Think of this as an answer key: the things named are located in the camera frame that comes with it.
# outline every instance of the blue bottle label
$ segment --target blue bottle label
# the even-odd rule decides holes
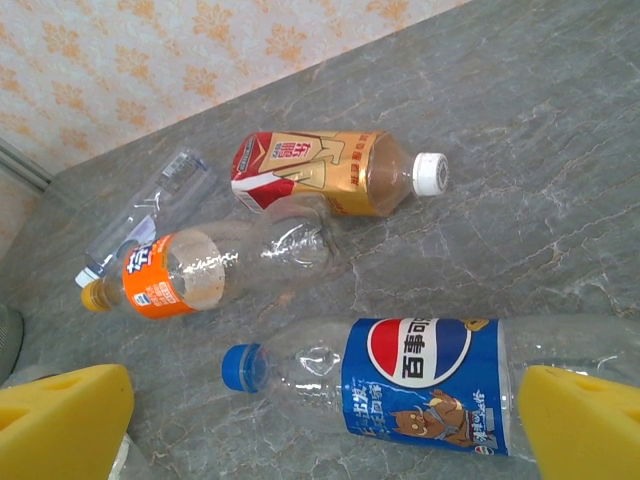
[[[343,413],[356,435],[507,455],[498,320],[360,319],[342,364]]]

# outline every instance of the wall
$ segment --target wall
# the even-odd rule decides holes
[[[464,1],[5,0],[0,137],[57,173]]]
[[[0,259],[35,208],[38,195],[0,168]]]

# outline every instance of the bottle cap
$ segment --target bottle cap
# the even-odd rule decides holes
[[[94,280],[82,289],[82,305],[90,312],[108,312],[109,304],[103,299],[102,280]]]
[[[449,165],[441,153],[419,153],[413,162],[413,191],[419,197],[440,195],[447,189]]]
[[[256,393],[257,388],[250,379],[251,367],[260,348],[257,343],[231,347],[222,360],[222,381],[231,390]]]

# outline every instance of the cartoon cat illustration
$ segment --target cartoon cat illustration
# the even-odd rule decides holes
[[[395,432],[412,437],[444,440],[459,447],[475,444],[469,428],[471,414],[455,398],[442,390],[433,390],[433,398],[423,410],[415,405],[415,410],[392,412],[396,419]]]

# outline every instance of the gray marble surface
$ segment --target gray marble surface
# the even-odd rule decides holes
[[[229,345],[327,313],[637,316],[638,24],[631,0],[474,0],[64,172],[0,266],[0,299],[26,318],[19,366],[126,365],[130,434],[160,479],[537,477],[511,459],[298,430],[229,392],[219,365]],[[251,218],[228,172],[261,129],[387,129],[446,153],[451,187],[388,219],[344,219],[353,268],[311,291],[162,323],[84,311],[84,248],[176,144],[220,176],[191,222]]]

